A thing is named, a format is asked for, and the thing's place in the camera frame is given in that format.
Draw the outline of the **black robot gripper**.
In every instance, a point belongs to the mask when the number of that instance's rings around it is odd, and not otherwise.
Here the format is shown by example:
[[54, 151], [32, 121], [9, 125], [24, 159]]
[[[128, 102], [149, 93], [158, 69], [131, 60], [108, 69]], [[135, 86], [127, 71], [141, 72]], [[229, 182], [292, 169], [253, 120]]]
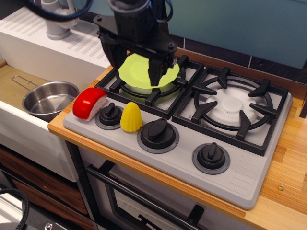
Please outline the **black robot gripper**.
[[173, 66], [175, 42], [160, 28], [173, 16], [169, 0], [110, 0], [112, 16], [98, 15], [98, 37], [111, 66], [119, 69], [127, 58], [127, 51], [149, 58], [148, 74], [151, 86]]

